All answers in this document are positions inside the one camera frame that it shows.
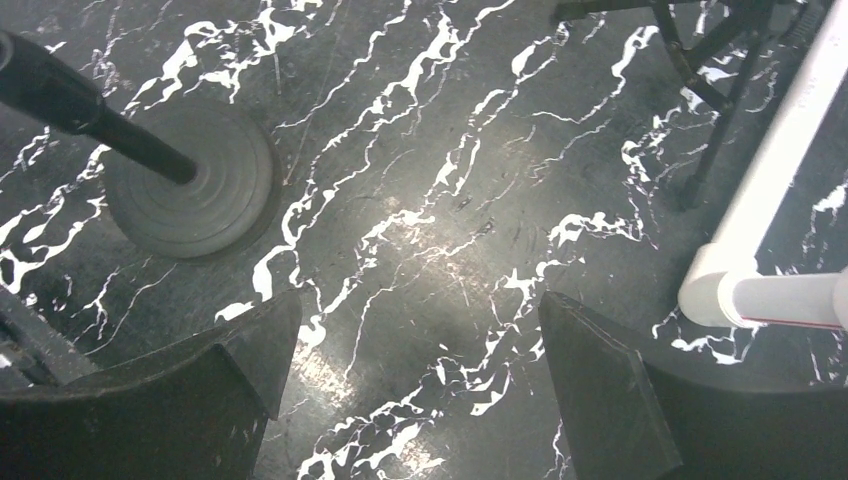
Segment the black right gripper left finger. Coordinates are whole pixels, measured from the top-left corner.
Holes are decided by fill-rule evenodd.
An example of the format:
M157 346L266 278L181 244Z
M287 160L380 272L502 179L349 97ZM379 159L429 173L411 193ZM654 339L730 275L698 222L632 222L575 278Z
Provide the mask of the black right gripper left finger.
M286 292L133 360L1 395L5 479L247 479L302 319Z

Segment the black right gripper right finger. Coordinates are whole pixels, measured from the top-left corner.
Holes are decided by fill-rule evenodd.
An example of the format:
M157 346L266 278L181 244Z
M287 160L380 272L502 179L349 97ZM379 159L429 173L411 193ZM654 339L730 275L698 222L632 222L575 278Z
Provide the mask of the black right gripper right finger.
M843 479L847 391L720 366L546 292L542 340L580 479Z

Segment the black microphone stand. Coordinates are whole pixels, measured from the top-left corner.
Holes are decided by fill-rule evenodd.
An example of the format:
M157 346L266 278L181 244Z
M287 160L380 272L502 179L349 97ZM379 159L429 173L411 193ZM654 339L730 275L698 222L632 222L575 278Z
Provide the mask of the black microphone stand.
M267 231L279 208L279 153L266 129L233 105L174 101L131 120L78 71L7 31L1 101L111 149L102 177L110 214L151 253L204 261L238 252Z

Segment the small black tripod stand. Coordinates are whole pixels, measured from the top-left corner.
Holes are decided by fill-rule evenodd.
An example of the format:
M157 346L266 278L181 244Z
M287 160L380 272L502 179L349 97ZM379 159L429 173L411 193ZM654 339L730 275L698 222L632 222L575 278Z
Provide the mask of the small black tripod stand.
M559 1L553 24L569 24L591 14L649 8L674 70L683 86L718 114L695 172L676 192L678 208L687 211L699 202L721 144L751 79L756 58L770 43L797 45L812 38L833 5L831 1L724 1L729 14L692 46L685 47L672 17L674 1ZM700 69L707 60L741 40L746 48L738 73L727 93L711 86Z

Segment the white PVC pipe frame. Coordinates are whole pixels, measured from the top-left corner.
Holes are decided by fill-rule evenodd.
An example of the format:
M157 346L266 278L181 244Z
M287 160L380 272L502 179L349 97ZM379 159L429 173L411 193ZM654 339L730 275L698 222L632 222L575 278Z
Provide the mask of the white PVC pipe frame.
M847 4L836 1L792 80L716 232L679 288L705 327L847 326L847 273L762 276L755 255L847 72Z

